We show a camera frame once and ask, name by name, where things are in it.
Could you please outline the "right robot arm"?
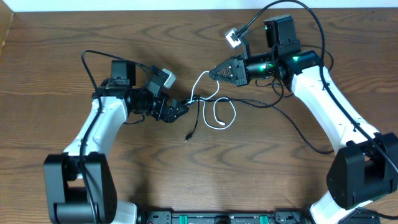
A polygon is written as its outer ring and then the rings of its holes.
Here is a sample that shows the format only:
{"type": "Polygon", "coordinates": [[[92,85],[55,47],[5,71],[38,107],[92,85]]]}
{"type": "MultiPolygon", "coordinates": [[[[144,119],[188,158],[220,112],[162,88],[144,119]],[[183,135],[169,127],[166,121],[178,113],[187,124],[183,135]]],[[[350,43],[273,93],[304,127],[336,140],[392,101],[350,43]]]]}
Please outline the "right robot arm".
{"type": "Polygon", "coordinates": [[[249,84],[273,77],[300,99],[329,138],[335,158],[326,175],[327,192],[309,209],[313,223],[379,223],[384,215],[368,205],[397,191],[397,136],[381,134],[333,83],[321,56],[303,50],[290,15],[264,22],[268,52],[253,55],[247,28],[229,30],[230,46],[243,53],[210,72],[214,80],[249,84]]]}

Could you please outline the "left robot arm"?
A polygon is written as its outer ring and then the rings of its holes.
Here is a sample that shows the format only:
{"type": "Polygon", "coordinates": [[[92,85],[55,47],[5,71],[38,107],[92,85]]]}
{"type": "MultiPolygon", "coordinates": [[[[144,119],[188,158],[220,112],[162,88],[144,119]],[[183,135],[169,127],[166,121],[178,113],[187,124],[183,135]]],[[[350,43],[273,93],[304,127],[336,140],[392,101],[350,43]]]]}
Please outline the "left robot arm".
{"type": "Polygon", "coordinates": [[[136,63],[114,60],[111,76],[93,93],[90,115],[61,154],[44,161],[49,218],[52,223],[137,223],[137,205],[118,200],[108,156],[130,114],[172,123],[188,107],[170,99],[176,76],[151,66],[152,78],[136,88],[136,63]]]}

